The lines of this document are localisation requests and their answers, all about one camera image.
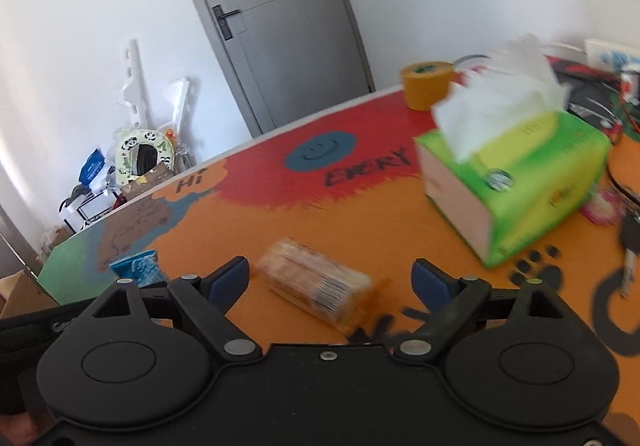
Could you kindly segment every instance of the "orange tabletop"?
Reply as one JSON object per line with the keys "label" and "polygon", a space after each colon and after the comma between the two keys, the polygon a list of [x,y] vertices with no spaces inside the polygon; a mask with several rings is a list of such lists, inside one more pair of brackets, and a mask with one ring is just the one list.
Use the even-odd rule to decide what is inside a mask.
{"label": "orange tabletop", "polygon": [[[407,109],[401,92],[308,119],[176,178],[74,236],[54,250],[40,283],[69,303],[100,294],[114,280],[109,264],[137,251],[157,250],[172,279],[205,276],[236,255],[255,263],[286,236],[387,279],[376,316],[393,317],[392,335],[423,323],[417,312],[403,314],[425,311],[410,285],[417,258],[494,287],[540,277],[615,354],[620,390],[606,423],[640,445],[640,286],[626,300],[617,291],[619,228],[597,227],[576,213],[521,256],[487,270],[424,195],[412,138],[432,128],[430,114]],[[640,145],[625,138],[611,158],[616,178],[636,191],[639,156]],[[262,347],[346,341],[255,276],[228,317]]]}

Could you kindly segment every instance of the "door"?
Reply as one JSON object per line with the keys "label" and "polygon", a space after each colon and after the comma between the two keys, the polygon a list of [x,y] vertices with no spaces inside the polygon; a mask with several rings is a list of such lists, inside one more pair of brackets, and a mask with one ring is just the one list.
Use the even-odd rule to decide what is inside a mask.
{"label": "door", "polygon": [[371,91],[345,0],[206,0],[262,132]]}
{"label": "door", "polygon": [[0,235],[0,279],[24,269],[24,264]]}

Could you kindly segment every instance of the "tape roll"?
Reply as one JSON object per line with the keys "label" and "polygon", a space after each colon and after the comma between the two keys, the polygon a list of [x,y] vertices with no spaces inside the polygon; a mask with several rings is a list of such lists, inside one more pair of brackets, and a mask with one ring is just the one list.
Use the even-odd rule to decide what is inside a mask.
{"label": "tape roll", "polygon": [[414,111],[428,111],[447,97],[456,70],[447,62],[422,62],[402,69],[401,75],[407,106]]}

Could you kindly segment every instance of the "human hand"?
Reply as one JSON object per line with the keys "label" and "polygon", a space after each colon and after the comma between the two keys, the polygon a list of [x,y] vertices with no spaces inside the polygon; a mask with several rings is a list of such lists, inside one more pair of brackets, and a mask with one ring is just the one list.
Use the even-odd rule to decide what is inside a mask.
{"label": "human hand", "polygon": [[14,446],[26,446],[38,437],[38,427],[28,413],[0,415],[0,434]]}

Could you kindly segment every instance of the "red paint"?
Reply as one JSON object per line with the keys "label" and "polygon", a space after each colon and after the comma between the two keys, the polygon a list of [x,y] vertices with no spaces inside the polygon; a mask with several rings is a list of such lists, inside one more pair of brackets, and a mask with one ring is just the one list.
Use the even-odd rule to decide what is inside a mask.
{"label": "red paint", "polygon": [[[413,137],[434,128],[431,114],[408,109],[401,92],[372,100],[229,157],[225,165],[228,175],[218,186],[219,195],[228,201],[268,207],[349,197],[386,179],[418,175]],[[351,155],[313,172],[293,172],[284,166],[286,157],[299,145],[332,131],[344,131],[357,137],[358,143]],[[400,149],[406,149],[405,155],[411,165],[398,161],[401,166],[384,167],[381,171],[376,160],[393,156],[392,152]],[[345,173],[338,171],[336,176],[342,181],[332,187],[326,186],[328,172],[362,163],[366,163],[365,175],[347,181]]]}

